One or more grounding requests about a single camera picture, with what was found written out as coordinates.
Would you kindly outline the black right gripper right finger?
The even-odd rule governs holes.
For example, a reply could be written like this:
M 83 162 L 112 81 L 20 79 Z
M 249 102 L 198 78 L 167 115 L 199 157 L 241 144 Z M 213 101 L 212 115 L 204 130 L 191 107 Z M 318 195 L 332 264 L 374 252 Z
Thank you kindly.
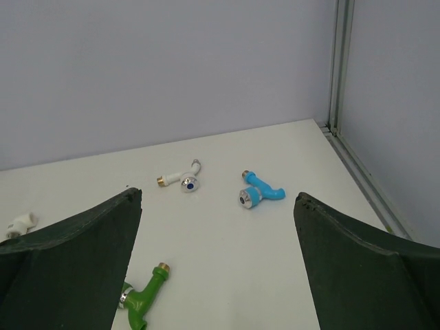
M 300 192 L 294 221 L 321 329 L 438 329 L 439 248 Z

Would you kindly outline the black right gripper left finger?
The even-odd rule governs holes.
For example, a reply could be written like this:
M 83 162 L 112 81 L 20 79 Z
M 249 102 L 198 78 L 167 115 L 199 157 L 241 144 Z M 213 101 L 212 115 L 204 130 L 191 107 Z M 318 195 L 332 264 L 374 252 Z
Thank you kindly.
M 1 243 L 2 329 L 110 329 L 142 214 L 129 188 Z

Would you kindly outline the white plastic elbow fitting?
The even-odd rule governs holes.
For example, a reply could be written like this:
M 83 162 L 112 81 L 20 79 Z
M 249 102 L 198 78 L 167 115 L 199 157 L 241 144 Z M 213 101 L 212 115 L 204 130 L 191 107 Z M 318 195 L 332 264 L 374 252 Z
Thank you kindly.
M 33 213 L 23 214 L 15 218 L 7 227 L 6 239 L 13 239 L 28 233 L 29 229 L 34 228 L 38 223 L 38 218 Z

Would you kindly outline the green plastic faucet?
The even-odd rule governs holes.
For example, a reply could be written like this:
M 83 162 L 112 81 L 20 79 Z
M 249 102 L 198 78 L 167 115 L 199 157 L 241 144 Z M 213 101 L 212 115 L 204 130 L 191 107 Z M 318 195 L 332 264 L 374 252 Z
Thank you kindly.
M 170 270 L 170 266 L 166 263 L 154 267 L 152 277 L 141 291 L 136 291 L 131 284 L 124 282 L 118 308 L 127 310 L 131 329 L 147 329 L 148 322 L 144 317 L 155 302 L 163 284 L 168 280 Z

